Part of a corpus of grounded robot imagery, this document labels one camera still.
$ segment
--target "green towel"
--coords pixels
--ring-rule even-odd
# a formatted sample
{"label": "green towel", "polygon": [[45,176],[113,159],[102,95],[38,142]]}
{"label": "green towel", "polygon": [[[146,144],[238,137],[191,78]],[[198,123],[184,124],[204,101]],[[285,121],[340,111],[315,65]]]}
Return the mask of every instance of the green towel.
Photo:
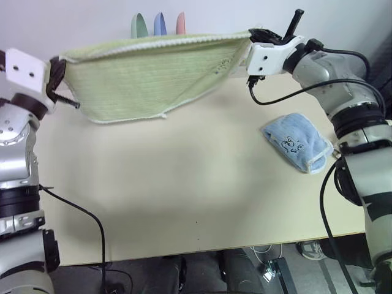
{"label": "green towel", "polygon": [[165,117],[224,81],[249,33],[154,36],[71,50],[65,81],[96,123]]}

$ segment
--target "sneaker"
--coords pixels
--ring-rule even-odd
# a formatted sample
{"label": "sneaker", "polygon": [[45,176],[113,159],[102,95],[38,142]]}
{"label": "sneaker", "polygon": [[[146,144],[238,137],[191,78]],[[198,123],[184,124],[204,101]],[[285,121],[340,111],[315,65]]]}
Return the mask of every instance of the sneaker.
{"label": "sneaker", "polygon": [[303,257],[310,260],[322,260],[326,258],[323,253],[320,243],[316,241],[300,242],[301,254]]}

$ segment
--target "beige tabletop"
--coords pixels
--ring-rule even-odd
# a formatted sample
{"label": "beige tabletop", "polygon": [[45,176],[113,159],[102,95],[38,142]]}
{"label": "beige tabletop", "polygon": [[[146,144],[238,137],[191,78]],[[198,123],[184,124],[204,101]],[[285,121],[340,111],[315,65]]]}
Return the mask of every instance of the beige tabletop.
{"label": "beige tabletop", "polygon": [[[255,93],[272,100],[299,89],[289,75]],[[291,166],[259,128],[300,112],[334,139],[315,98],[302,94],[258,106],[245,78],[168,113],[167,119],[97,125],[58,104],[37,133],[40,182],[96,213],[109,260],[151,257],[326,236],[319,191],[326,170]],[[328,168],[333,163],[329,159]],[[335,235],[364,230],[363,210],[330,181],[326,214]],[[63,265],[100,260],[100,235],[87,215],[41,193],[47,228]]]}

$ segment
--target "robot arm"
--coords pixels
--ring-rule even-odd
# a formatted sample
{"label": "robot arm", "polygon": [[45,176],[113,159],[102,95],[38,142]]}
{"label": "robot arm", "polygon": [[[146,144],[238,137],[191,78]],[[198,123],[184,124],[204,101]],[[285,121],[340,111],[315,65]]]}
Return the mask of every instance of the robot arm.
{"label": "robot arm", "polygon": [[0,293],[53,293],[48,273],[59,263],[53,230],[42,230],[37,157],[40,120],[67,99],[54,90],[65,63],[51,64],[15,49],[0,51],[0,71],[12,87],[0,99]]}
{"label": "robot arm", "polygon": [[[250,30],[254,42],[247,59],[252,88],[266,75],[289,72],[307,88],[336,79],[363,81],[344,55],[316,51],[319,41],[294,36],[302,10],[297,10],[285,37],[264,29]],[[392,126],[385,121],[381,98],[355,83],[316,87],[314,96],[334,126],[341,159],[336,163],[342,195],[364,208],[366,238],[375,270],[392,272]]]}

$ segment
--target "white wall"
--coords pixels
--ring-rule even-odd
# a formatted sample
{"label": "white wall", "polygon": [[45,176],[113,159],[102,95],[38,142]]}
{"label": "white wall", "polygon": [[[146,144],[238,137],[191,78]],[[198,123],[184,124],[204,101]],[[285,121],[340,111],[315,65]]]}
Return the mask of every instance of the white wall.
{"label": "white wall", "polygon": [[298,34],[369,58],[392,30],[391,0],[1,0],[0,48],[48,59],[67,49],[126,39],[137,12],[152,29],[162,11],[168,32],[175,31],[176,17],[184,11],[189,34],[236,32],[257,24],[284,34],[296,8],[305,10]]}

